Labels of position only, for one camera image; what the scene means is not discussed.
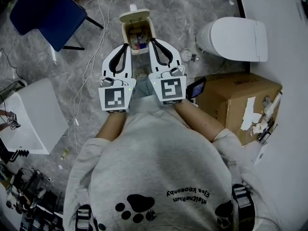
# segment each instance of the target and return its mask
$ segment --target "paw print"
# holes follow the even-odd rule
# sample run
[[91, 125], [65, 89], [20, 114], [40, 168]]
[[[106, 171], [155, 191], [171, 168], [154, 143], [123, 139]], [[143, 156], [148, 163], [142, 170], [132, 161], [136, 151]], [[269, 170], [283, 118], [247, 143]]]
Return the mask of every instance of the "paw print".
[[227, 228], [232, 223], [233, 216], [233, 205], [232, 201], [228, 201], [225, 204], [221, 204], [215, 210], [215, 214], [217, 216], [217, 223], [222, 228]]
[[[137, 214], [133, 217], [134, 223], [140, 223], [144, 219], [143, 214], [141, 212], [148, 211], [145, 214], [145, 218], [148, 221], [153, 221], [156, 217], [155, 212], [151, 210], [151, 208], [154, 206], [155, 200], [151, 197], [144, 197], [139, 194], [132, 194], [127, 197], [127, 201], [129, 202], [131, 208], [133, 211], [137, 212]], [[117, 212], [122, 212], [125, 210], [125, 204], [119, 203], [115, 206], [115, 210]], [[128, 220], [131, 217], [131, 212], [126, 210], [121, 215], [123, 220]]]

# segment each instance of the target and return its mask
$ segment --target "marble floor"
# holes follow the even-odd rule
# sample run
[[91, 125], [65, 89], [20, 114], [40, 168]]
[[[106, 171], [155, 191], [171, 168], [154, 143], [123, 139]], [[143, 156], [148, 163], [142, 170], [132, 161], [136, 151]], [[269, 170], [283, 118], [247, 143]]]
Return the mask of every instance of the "marble floor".
[[[80, 0], [84, 6], [90, 0]], [[65, 192], [70, 169], [82, 144], [94, 137], [107, 114], [101, 110], [98, 96], [99, 78], [103, 59], [116, 46], [124, 43], [119, 16], [129, 11], [129, 5], [135, 3], [139, 9], [151, 10], [150, 18], [153, 21], [157, 37], [162, 39], [177, 50], [187, 48], [193, 54], [200, 57], [199, 61], [184, 63], [188, 78], [208, 75], [210, 73], [228, 73], [244, 71], [241, 62], [227, 61], [222, 69], [223, 59], [210, 54], [202, 54], [195, 46], [195, 35], [206, 23], [225, 16], [239, 16], [236, 0], [231, 6], [223, 0], [113, 0], [110, 5], [109, 27], [107, 28], [104, 44], [99, 49], [95, 62], [90, 63], [85, 77], [91, 74], [82, 91], [82, 101], [77, 117], [76, 136], [72, 123], [70, 135], [63, 137], [55, 146], [50, 155], [33, 155], [27, 158], [18, 158], [16, 162], [9, 164], [9, 168], [16, 172], [20, 167], [34, 167], [52, 178], [52, 189], [56, 194]], [[110, 0], [98, 0], [85, 6], [88, 16], [103, 24], [103, 19], [98, 8], [101, 6], [105, 27], [108, 24], [108, 4]], [[58, 102], [63, 114], [69, 122], [74, 117], [73, 100], [83, 83], [83, 75], [91, 56], [97, 50], [104, 31], [85, 21], [67, 45], [82, 45], [84, 51], [61, 50], [56, 53], [55, 65], [49, 44], [39, 31], [33, 30], [25, 36], [19, 36], [12, 26], [9, 15], [12, 7], [7, 8], [0, 15], [0, 46], [5, 49], [10, 62], [18, 68], [21, 75], [29, 84], [42, 78], [49, 78], [53, 84]], [[133, 66], [149, 67], [149, 55], [143, 54], [133, 57]], [[0, 59], [1, 79], [16, 77], [14, 69], [10, 68], [6, 59]], [[65, 148], [69, 153], [61, 160]]]

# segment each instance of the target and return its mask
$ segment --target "white cable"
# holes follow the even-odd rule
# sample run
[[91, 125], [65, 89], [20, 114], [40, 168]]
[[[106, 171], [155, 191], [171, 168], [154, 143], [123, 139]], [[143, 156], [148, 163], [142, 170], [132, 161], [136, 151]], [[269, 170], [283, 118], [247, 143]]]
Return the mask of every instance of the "white cable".
[[[84, 85], [86, 84], [86, 82], [88, 81], [88, 79], [91, 77], [91, 75], [92, 75], [92, 73], [93, 73], [93, 68], [94, 68], [94, 62], [95, 62], [95, 57], [96, 57], [96, 54], [97, 54], [97, 52], [99, 51], [99, 49], [103, 46], [103, 43], [104, 43], [104, 36], [105, 36], [105, 34], [106, 34], [106, 32], [107, 32], [107, 29], [108, 29], [108, 27], [109, 27], [109, 24], [110, 24], [110, 5], [111, 5], [111, 3], [112, 3], [112, 1], [113, 0], [110, 0], [110, 2], [109, 2], [109, 5], [108, 5], [108, 24], [107, 24], [107, 26], [105, 26], [105, 20], [104, 20], [104, 16], [103, 16], [103, 13], [102, 13], [102, 10], [101, 10], [101, 6], [100, 6], [100, 3], [99, 3], [99, 1], [97, 0], [97, 2], [98, 2], [98, 5], [99, 5], [99, 10], [100, 10], [100, 12], [101, 12], [101, 15], [102, 15], [102, 18], [103, 18], [103, 23], [104, 23], [104, 33], [103, 33], [103, 36], [102, 36], [102, 38], [101, 38], [101, 41], [100, 41], [100, 43], [99, 43], [99, 47], [98, 47], [98, 49], [96, 50], [96, 52], [91, 56], [91, 58], [90, 58], [90, 60], [89, 60], [89, 62], [88, 62], [88, 65], [87, 65], [87, 67], [86, 67], [86, 70], [85, 70], [85, 72], [84, 72], [84, 74], [83, 74], [83, 76], [82, 76], [82, 80], [83, 80], [83, 83], [82, 83], [82, 86], [80, 87], [80, 89], [79, 89], [79, 91], [78, 91], [78, 93], [77, 93], [77, 95], [75, 96], [75, 98], [74, 98], [74, 101], [73, 101], [73, 105], [74, 105], [74, 117], [72, 118], [72, 120], [69, 122], [69, 124], [68, 124], [68, 134], [67, 135], [64, 135], [63, 137], [67, 137], [67, 136], [69, 136], [69, 132], [70, 132], [70, 125], [72, 124], [72, 122], [78, 117], [78, 114], [79, 114], [79, 106], [80, 106], [80, 103], [81, 103], [81, 100], [82, 100], [82, 90], [83, 90], [83, 87], [84, 87]], [[88, 70], [88, 68], [89, 68], [89, 65], [90, 65], [90, 62], [91, 62], [91, 60], [93, 59], [93, 63], [92, 63], [92, 68], [91, 68], [91, 73], [89, 74], [89, 76], [85, 79], [85, 75], [86, 75], [86, 72], [87, 72], [87, 70]], [[80, 93], [80, 100], [79, 100], [79, 103], [78, 103], [78, 110], [77, 110], [77, 114], [76, 114], [76, 98], [79, 96], [79, 93]], [[78, 150], [78, 140], [77, 140], [77, 134], [76, 134], [76, 121], [75, 121], [75, 139], [76, 139], [76, 150], [79, 152], [79, 150]]]

